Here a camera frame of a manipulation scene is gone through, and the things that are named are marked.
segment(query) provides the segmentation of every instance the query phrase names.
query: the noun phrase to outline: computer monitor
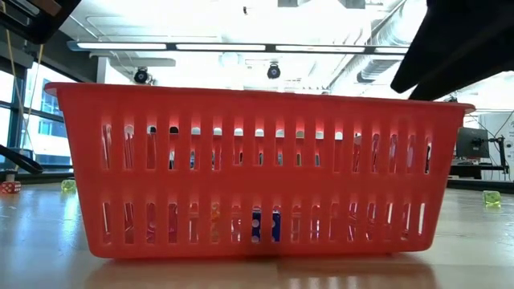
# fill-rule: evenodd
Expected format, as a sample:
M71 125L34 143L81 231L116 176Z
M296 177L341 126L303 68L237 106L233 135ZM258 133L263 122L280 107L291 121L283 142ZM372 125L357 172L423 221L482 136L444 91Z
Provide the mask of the computer monitor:
M489 157L487 130L461 128L457 134L457 157Z

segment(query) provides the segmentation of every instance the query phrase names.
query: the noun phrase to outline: red plastic basket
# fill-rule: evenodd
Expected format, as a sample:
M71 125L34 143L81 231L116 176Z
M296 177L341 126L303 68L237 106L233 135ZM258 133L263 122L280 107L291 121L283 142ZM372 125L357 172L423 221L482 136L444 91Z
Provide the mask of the red plastic basket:
M473 109L83 83L46 91L66 120L89 248L105 258L425 250Z

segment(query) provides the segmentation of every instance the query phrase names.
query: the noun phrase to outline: desk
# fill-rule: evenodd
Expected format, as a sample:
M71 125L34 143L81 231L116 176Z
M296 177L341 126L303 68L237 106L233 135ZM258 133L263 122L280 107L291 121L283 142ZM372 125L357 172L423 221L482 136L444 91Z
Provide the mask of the desk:
M124 261L88 251L78 197L58 185L0 196L0 288L512 288L514 197L485 210L448 189L425 252L352 258Z
M503 171L504 167L500 165L452 165L450 168L450 175L459 177L473 177L476 180L481 180L483 170Z

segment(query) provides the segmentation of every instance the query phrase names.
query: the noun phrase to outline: blue item in basket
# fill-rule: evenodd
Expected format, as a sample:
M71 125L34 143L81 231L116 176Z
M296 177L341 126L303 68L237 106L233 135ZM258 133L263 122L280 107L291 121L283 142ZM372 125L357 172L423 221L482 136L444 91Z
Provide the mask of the blue item in basket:
M251 221L251 241L252 242L260 242L260 221L261 221L261 212L260 210L254 210L252 213L252 221ZM271 241L278 242L280 241L280 212L273 211L272 216L272 224L271 224Z

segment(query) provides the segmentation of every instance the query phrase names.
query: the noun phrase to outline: green cube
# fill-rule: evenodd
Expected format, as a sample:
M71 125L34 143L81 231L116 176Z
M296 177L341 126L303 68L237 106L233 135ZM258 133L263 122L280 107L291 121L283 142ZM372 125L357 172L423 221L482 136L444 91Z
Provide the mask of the green cube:
M501 195L498 191L484 191L483 192L483 203L486 206L500 206Z
M75 193L77 191L77 186L75 184L75 180L64 180L61 183L61 192L62 193Z

